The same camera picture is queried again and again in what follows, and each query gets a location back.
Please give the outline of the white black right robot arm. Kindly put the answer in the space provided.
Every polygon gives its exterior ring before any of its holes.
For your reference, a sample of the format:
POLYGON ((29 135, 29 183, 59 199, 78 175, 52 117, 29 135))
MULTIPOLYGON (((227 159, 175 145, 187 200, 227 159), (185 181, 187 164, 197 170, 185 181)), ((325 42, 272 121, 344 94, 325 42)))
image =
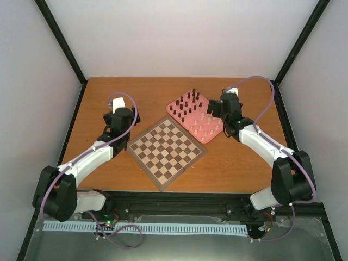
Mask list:
POLYGON ((316 185, 309 155, 284 147, 268 136, 255 121, 242 115, 242 106, 237 94, 224 93, 219 100, 209 101, 207 114, 222 121, 226 137, 248 146, 272 169, 271 185, 244 203, 247 218, 253 219, 270 207, 313 203, 316 185))

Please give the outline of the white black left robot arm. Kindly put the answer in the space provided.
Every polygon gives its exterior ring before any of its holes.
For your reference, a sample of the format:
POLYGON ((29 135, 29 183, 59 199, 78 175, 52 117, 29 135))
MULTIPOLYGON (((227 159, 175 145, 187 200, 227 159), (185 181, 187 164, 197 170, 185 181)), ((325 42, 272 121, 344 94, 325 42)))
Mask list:
POLYGON ((90 148, 66 164, 47 166, 41 171, 32 201, 40 215, 60 222, 87 211, 95 212, 101 219, 112 215, 113 205, 105 193, 77 188, 89 174, 127 148, 130 131, 140 122, 140 116, 135 107, 121 107, 104 114, 103 118, 104 131, 90 148))

